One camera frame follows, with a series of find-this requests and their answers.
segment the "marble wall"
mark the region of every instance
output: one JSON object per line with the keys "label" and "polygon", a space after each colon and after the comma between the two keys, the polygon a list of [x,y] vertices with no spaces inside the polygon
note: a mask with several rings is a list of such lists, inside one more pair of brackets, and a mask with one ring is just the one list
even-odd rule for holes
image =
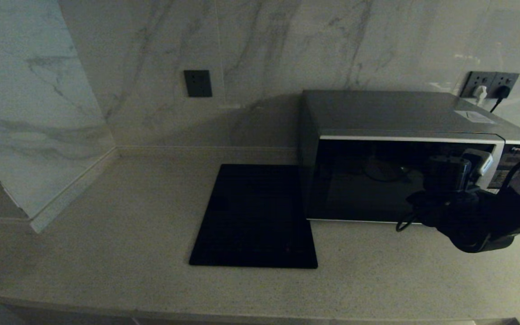
{"label": "marble wall", "polygon": [[29,217],[114,142],[55,0],[0,0],[0,181]]}
{"label": "marble wall", "polygon": [[[303,89],[458,94],[471,70],[520,72],[520,1],[60,5],[120,145],[294,146]],[[187,69],[210,70],[213,98],[186,97]],[[520,125],[520,79],[496,113]]]}

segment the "countertop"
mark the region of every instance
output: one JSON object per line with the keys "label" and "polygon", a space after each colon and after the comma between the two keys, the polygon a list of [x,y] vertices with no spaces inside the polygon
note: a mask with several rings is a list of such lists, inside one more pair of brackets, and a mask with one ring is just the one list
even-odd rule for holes
{"label": "countertop", "polygon": [[192,319],[520,319],[520,236],[472,255],[425,226],[312,222],[318,269],[190,266],[219,166],[292,164],[293,151],[122,154],[43,234],[0,236],[0,301]]}

